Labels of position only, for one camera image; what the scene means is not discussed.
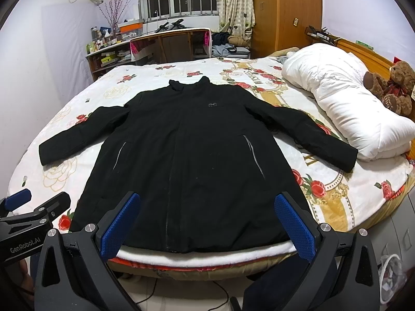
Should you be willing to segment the person's left hand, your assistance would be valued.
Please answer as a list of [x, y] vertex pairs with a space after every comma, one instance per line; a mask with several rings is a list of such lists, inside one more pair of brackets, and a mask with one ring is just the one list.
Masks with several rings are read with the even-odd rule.
[[27, 302], [34, 302], [34, 281], [28, 273], [27, 262], [25, 259], [19, 261], [19, 270], [22, 275], [22, 281], [18, 292], [24, 297]]

